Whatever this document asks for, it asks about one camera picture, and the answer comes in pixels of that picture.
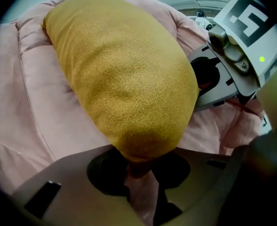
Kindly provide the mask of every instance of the yellow pillow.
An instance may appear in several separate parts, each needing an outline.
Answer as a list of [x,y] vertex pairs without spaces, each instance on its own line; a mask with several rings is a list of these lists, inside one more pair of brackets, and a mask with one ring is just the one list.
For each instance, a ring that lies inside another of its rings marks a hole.
[[81,106],[126,159],[150,161],[177,146],[198,86],[151,15],[123,0],[66,0],[42,27]]

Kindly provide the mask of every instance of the black slot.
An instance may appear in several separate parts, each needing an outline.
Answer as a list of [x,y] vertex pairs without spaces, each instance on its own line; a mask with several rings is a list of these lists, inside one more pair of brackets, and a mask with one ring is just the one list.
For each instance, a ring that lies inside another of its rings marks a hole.
[[232,83],[234,83],[233,78],[230,78],[230,79],[226,82],[226,84],[227,84],[228,86],[230,86]]
[[208,46],[206,46],[206,47],[202,48],[202,49],[201,49],[201,51],[203,51],[203,52],[204,52],[204,51],[206,51],[208,48],[209,48],[209,47],[208,47]]
[[26,210],[37,218],[42,218],[50,203],[53,201],[61,185],[54,182],[47,182],[24,206]]

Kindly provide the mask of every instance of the pink comforter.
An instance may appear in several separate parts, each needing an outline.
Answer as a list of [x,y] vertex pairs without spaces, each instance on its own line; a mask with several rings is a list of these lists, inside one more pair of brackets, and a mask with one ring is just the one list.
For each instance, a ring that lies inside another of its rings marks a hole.
[[[16,187],[62,157],[109,144],[80,107],[60,70],[55,50],[40,24],[64,0],[28,9],[0,25],[0,186]],[[207,31],[156,0],[126,0],[158,20],[188,55]],[[257,100],[242,107],[236,99],[193,114],[179,147],[230,154],[261,133]]]

